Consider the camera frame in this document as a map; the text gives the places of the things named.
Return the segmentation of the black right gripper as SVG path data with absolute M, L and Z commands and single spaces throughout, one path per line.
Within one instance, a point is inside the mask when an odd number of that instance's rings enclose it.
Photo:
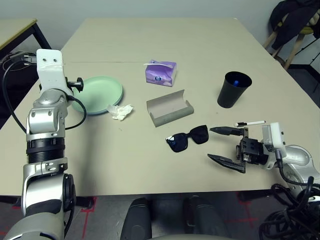
M 267 163 L 267 155 L 264 153 L 264 145 L 256 139 L 249 138 L 249 130 L 247 127 L 236 128 L 229 126 L 212 127 L 211 132 L 225 135 L 225 136 L 243 136 L 240 143 L 236 146 L 236 159 L 240 163 L 233 162 L 231 159 L 214 154 L 207 154 L 217 164 L 237 171 L 239 173 L 246 173 L 245 163 L 255 165 L 265 165 Z

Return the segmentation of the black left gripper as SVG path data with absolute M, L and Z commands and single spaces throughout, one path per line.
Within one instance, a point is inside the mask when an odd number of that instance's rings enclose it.
M 78 77 L 76 81 L 68 81 L 68 78 L 65 77 L 67 87 L 72 91 L 73 89 L 77 89 L 78 91 L 82 91 L 84 88 L 84 81 L 81 77 Z

